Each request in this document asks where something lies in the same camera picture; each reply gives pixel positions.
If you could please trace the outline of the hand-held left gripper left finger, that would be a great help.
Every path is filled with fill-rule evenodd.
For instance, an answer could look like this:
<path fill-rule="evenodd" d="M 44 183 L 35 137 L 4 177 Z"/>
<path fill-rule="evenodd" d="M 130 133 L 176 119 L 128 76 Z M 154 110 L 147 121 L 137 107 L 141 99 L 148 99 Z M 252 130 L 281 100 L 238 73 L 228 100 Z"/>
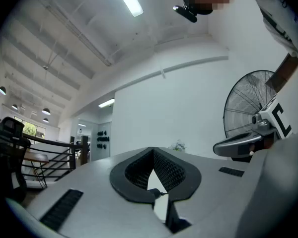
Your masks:
<path fill-rule="evenodd" d="M 85 164 L 40 192 L 27 211 L 40 219 L 69 189 L 83 192 L 59 233 L 69 238 L 166 238 L 169 229 L 149 204 L 132 203 L 111 186 L 114 166 L 141 152 L 121 153 Z"/>

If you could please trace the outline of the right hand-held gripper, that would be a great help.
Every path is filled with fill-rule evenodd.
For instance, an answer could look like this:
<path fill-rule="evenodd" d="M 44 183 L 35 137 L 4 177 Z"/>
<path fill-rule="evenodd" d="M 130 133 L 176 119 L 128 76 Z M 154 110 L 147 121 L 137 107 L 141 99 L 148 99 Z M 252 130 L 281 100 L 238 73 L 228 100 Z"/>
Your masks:
<path fill-rule="evenodd" d="M 221 157 L 244 158 L 250 155 L 250 146 L 262 141 L 264 135 L 275 132 L 280 139 L 292 134 L 292 127 L 286 117 L 277 95 L 252 117 L 252 128 L 258 133 L 242 133 L 227 138 L 213 146 L 213 152 Z"/>

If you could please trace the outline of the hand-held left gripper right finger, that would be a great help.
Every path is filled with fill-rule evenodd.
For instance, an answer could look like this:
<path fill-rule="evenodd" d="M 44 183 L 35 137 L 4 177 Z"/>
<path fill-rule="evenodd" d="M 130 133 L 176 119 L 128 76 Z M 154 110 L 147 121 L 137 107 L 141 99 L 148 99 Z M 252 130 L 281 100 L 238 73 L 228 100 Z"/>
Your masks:
<path fill-rule="evenodd" d="M 181 219 L 190 223 L 198 223 L 208 218 L 214 218 L 216 223 L 239 222 L 243 210 L 237 209 L 230 196 L 238 187 L 241 177 L 220 172 L 219 169 L 228 167 L 246 171 L 248 163 L 191 155 L 165 147 L 158 147 L 158 150 L 192 164 L 201 173 L 201 183 L 194 194 L 187 200 L 174 203 Z"/>

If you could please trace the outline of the black floor fan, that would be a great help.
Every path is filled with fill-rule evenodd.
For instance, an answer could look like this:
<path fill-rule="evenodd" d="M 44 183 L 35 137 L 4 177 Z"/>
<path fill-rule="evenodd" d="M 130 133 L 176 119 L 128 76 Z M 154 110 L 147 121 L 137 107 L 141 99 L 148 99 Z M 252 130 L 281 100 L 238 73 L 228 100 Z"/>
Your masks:
<path fill-rule="evenodd" d="M 231 89 L 224 106 L 223 126 L 226 138 L 252 131 L 252 117 L 276 94 L 267 82 L 274 72 L 257 70 L 240 78 Z"/>

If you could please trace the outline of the white panel with black items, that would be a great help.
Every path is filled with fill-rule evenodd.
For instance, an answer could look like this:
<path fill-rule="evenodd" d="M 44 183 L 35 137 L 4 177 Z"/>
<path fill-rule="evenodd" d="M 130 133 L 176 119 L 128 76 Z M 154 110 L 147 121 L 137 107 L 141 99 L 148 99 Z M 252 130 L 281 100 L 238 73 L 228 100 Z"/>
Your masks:
<path fill-rule="evenodd" d="M 111 139 L 111 122 L 103 123 L 98 126 L 96 138 L 96 159 L 110 157 L 110 139 Z"/>

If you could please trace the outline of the blue flower bunch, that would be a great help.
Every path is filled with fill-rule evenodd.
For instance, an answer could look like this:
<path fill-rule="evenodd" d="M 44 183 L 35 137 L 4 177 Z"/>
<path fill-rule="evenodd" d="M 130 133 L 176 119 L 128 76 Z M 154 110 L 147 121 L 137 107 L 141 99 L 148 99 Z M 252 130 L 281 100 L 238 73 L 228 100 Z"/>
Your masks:
<path fill-rule="evenodd" d="M 172 149 L 175 151 L 180 151 L 180 152 L 185 152 L 186 146 L 185 146 L 184 142 L 182 142 L 180 139 L 178 139 L 175 143 L 173 143 L 169 146 L 169 149 Z"/>

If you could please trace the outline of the black stair railing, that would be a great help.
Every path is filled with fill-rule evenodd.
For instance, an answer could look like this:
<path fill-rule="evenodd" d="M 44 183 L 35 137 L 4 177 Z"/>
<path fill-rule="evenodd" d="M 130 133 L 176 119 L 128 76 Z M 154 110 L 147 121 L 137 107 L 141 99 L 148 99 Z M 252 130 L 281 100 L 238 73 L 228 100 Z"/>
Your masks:
<path fill-rule="evenodd" d="M 32 189 L 47 188 L 77 168 L 76 160 L 80 153 L 88 154 L 88 144 L 75 143 L 74 138 L 70 143 L 57 142 L 24 134 L 28 139 L 29 151 L 46 154 L 49 163 L 40 164 L 23 159 L 21 164 L 22 175 L 27 186 Z"/>

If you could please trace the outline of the brown wooden table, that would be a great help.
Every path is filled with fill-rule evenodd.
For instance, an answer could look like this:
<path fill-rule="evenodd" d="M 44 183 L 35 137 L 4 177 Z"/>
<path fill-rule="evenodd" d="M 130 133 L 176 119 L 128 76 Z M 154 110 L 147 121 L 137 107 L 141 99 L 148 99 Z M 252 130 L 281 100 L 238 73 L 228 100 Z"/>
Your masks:
<path fill-rule="evenodd" d="M 46 154 L 36 153 L 33 151 L 26 150 L 24 160 L 36 162 L 40 164 L 49 163 L 48 156 Z"/>

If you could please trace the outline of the short ceiling tube light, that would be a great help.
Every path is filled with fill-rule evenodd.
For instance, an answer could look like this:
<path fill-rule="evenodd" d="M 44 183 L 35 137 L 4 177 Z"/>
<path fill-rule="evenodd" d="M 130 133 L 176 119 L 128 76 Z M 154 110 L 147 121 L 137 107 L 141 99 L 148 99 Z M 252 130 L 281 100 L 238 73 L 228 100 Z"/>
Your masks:
<path fill-rule="evenodd" d="M 110 99 L 110 100 L 108 100 L 108 101 L 106 101 L 106 102 L 104 102 L 104 103 L 99 104 L 98 107 L 99 107 L 99 108 L 104 108 L 104 107 L 111 106 L 111 105 L 114 104 L 114 103 L 115 103 L 115 99 L 112 98 L 112 99 Z"/>

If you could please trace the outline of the brown wooden panel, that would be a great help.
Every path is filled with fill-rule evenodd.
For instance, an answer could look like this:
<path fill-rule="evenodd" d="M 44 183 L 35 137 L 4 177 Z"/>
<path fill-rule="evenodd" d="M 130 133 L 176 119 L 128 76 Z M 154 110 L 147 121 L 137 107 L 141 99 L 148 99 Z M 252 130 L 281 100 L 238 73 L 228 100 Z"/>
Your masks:
<path fill-rule="evenodd" d="M 298 67 L 298 58 L 287 55 L 266 85 L 278 93 Z"/>

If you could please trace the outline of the black office chair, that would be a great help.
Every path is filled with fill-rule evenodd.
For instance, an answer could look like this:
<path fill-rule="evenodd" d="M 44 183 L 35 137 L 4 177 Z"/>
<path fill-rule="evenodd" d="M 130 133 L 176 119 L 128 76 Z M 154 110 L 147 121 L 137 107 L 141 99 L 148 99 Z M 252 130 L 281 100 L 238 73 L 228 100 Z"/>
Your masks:
<path fill-rule="evenodd" d="M 23 137 L 24 124 L 5 117 L 0 122 L 0 193 L 21 203 L 26 197 L 27 185 L 21 164 L 29 141 Z M 15 173 L 20 187 L 13 189 L 11 174 Z"/>

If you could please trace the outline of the white wall conduit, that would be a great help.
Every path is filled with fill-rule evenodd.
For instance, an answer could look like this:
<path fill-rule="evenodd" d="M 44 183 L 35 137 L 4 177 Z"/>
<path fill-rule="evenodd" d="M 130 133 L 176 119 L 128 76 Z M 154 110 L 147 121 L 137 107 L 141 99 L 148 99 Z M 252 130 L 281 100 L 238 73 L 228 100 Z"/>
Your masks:
<path fill-rule="evenodd" d="M 87 89 L 86 93 L 82 93 L 77 98 L 71 108 L 71 111 L 73 111 L 71 116 L 79 116 L 93 106 L 94 103 L 106 101 L 113 92 L 143 80 L 159 75 L 165 76 L 167 72 L 180 68 L 227 59 L 228 55 L 226 54 L 205 55 L 197 59 L 185 59 L 183 56 L 172 58 L 155 55 L 130 67 L 111 71 L 107 76 L 97 79 L 95 84 Z"/>

